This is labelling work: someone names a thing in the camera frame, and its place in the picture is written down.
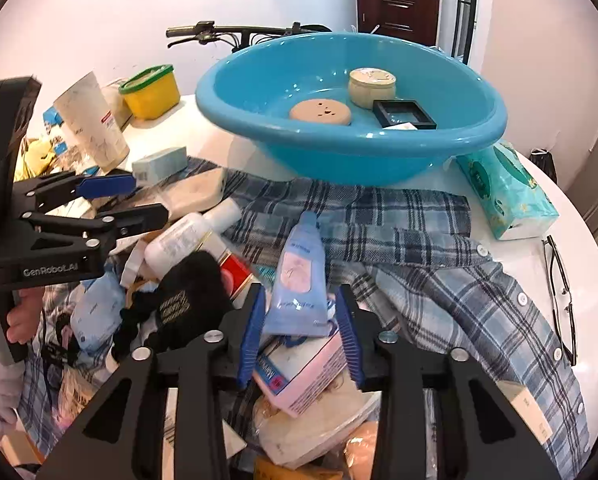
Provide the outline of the left hand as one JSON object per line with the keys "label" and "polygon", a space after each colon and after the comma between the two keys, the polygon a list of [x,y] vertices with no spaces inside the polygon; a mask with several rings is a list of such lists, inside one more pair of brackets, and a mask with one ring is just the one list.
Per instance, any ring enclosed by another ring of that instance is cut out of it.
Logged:
{"label": "left hand", "polygon": [[44,306],[44,292],[44,287],[18,291],[20,301],[7,315],[6,337],[11,344],[26,344],[35,336]]}

